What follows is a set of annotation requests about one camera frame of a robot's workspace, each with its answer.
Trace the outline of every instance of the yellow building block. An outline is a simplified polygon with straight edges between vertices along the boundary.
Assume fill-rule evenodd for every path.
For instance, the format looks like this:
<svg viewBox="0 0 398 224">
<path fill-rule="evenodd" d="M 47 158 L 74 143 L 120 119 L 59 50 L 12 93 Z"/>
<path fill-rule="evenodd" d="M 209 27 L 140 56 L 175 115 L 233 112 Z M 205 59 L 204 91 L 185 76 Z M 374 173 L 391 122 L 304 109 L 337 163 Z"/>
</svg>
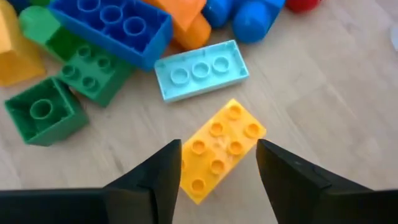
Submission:
<svg viewBox="0 0 398 224">
<path fill-rule="evenodd" d="M 0 0 L 0 68 L 1 86 L 45 74 L 39 49 L 22 35 L 16 12 L 6 0 Z"/>
<path fill-rule="evenodd" d="M 253 115 L 230 100 L 184 143 L 181 188 L 199 204 L 265 134 Z"/>
</svg>

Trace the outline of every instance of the green building block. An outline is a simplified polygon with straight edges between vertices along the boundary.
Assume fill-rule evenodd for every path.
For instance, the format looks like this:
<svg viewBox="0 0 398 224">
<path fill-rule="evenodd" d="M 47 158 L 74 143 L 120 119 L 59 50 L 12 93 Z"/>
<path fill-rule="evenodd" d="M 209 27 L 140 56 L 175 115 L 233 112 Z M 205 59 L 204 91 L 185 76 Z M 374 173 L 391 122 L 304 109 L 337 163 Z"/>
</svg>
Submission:
<svg viewBox="0 0 398 224">
<path fill-rule="evenodd" d="M 49 146 L 88 124 L 79 101 L 55 77 L 6 100 L 5 105 L 26 144 Z"/>
<path fill-rule="evenodd" d="M 30 6 L 19 15 L 24 36 L 62 62 L 67 62 L 85 41 L 62 27 L 51 12 Z"/>
<path fill-rule="evenodd" d="M 90 45 L 82 45 L 58 73 L 59 79 L 106 107 L 132 73 L 132 66 Z"/>
</svg>

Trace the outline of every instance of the blue building block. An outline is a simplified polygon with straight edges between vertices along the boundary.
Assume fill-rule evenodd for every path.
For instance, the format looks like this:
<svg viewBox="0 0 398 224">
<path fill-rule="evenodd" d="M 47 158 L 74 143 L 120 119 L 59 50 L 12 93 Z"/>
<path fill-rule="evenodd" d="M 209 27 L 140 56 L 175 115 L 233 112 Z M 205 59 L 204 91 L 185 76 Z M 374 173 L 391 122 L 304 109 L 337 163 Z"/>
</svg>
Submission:
<svg viewBox="0 0 398 224">
<path fill-rule="evenodd" d="M 7 0 L 12 6 L 14 6 L 15 11 L 19 14 L 22 10 L 30 6 L 30 1 L 28 0 Z"/>
<path fill-rule="evenodd" d="M 207 0 L 202 13 L 212 28 L 232 18 L 236 38 L 253 43 L 266 36 L 284 4 L 285 0 Z"/>
<path fill-rule="evenodd" d="M 207 0 L 201 13 L 212 28 L 226 24 L 232 11 L 233 0 Z"/>
<path fill-rule="evenodd" d="M 282 10 L 285 0 L 235 0 L 232 29 L 245 43 L 262 40 Z"/>
<path fill-rule="evenodd" d="M 173 36 L 170 14 L 138 0 L 53 0 L 49 9 L 72 33 L 144 70 Z"/>
<path fill-rule="evenodd" d="M 160 59 L 155 72 L 165 102 L 223 88 L 249 77 L 235 40 Z"/>
</svg>

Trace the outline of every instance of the wooden floor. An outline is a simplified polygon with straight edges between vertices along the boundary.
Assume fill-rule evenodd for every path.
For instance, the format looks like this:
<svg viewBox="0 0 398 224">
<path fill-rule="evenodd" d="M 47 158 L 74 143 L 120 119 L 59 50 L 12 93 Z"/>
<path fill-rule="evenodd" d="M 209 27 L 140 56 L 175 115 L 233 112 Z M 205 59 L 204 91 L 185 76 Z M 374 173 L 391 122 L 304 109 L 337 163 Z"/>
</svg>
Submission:
<svg viewBox="0 0 398 224">
<path fill-rule="evenodd" d="M 231 98 L 272 142 L 370 188 L 397 188 L 398 53 L 389 40 L 397 22 L 396 0 L 284 11 L 265 41 L 240 45 L 251 73 L 242 85 L 166 105 L 154 74 L 138 72 L 106 109 L 82 99 L 91 124 L 52 147 L 26 146 L 1 106 L 0 188 L 103 186 L 172 139 L 187 140 Z M 232 38 L 214 31 L 211 43 Z M 50 75 L 58 68 L 49 62 Z M 276 223 L 254 150 L 200 206 L 180 190 L 174 223 Z"/>
</svg>

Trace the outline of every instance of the toy building block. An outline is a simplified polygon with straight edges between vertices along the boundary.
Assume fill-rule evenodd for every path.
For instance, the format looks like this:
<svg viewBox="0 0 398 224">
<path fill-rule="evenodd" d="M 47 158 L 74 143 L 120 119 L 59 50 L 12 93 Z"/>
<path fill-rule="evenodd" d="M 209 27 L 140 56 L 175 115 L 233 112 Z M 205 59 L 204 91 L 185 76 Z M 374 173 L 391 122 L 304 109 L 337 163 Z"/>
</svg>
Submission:
<svg viewBox="0 0 398 224">
<path fill-rule="evenodd" d="M 58 74 L 64 83 L 106 107 L 130 77 L 132 66 L 103 50 L 82 45 Z"/>
<path fill-rule="evenodd" d="M 322 0 L 286 0 L 286 7 L 295 13 L 303 13 L 315 9 Z"/>
<path fill-rule="evenodd" d="M 165 102 L 223 88 L 249 77 L 235 40 L 160 59 L 155 72 Z"/>
<path fill-rule="evenodd" d="M 183 48 L 193 50 L 206 44 L 211 27 L 200 13 L 206 0 L 144 0 L 144 2 L 172 15 L 174 38 Z"/>
<path fill-rule="evenodd" d="M 245 43 L 262 40 L 282 10 L 285 0 L 235 0 L 237 9 L 232 29 L 236 38 Z"/>
<path fill-rule="evenodd" d="M 54 77 L 6 100 L 5 105 L 26 144 L 49 146 L 88 123 L 73 93 Z"/>
<path fill-rule="evenodd" d="M 202 13 L 212 28 L 224 26 L 231 14 L 234 0 L 207 0 Z"/>
<path fill-rule="evenodd" d="M 207 0 L 202 13 L 213 28 L 232 17 L 236 38 L 253 43 L 266 36 L 284 4 L 285 0 Z"/>
<path fill-rule="evenodd" d="M 61 26 L 51 12 L 42 6 L 30 6 L 19 15 L 24 36 L 46 52 L 67 62 L 84 43 L 80 37 Z"/>
<path fill-rule="evenodd" d="M 181 188 L 199 204 L 265 134 L 260 122 L 230 100 L 184 143 Z"/>
<path fill-rule="evenodd" d="M 0 85 L 12 85 L 45 74 L 38 48 L 19 28 L 15 10 L 0 0 Z"/>
<path fill-rule="evenodd" d="M 144 70 L 173 36 L 171 16 L 138 0 L 53 0 L 49 9 L 69 31 Z"/>
</svg>

